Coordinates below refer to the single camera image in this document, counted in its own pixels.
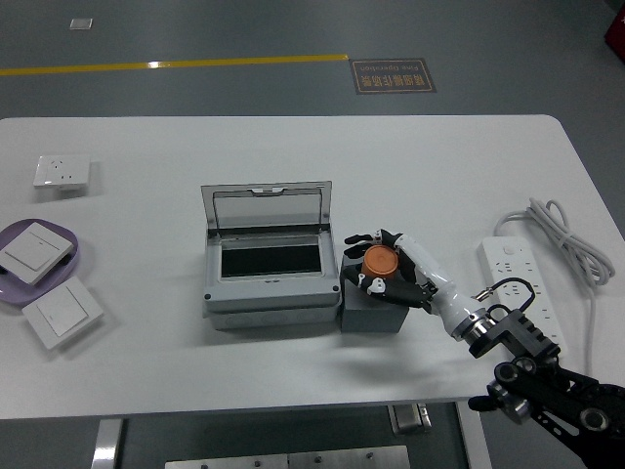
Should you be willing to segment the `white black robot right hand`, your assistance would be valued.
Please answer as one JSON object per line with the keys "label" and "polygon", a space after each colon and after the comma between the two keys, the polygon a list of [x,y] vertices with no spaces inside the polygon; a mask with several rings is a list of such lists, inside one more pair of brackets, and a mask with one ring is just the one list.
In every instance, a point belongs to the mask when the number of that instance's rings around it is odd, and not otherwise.
{"label": "white black robot right hand", "polygon": [[345,278],[368,296],[386,303],[421,308],[442,320],[445,331],[456,341],[469,339],[482,314],[479,302],[460,293],[444,268],[416,239],[379,229],[372,234],[345,238],[350,259],[363,258],[367,249],[385,246],[397,255],[400,278],[367,274],[363,268],[343,269]]}

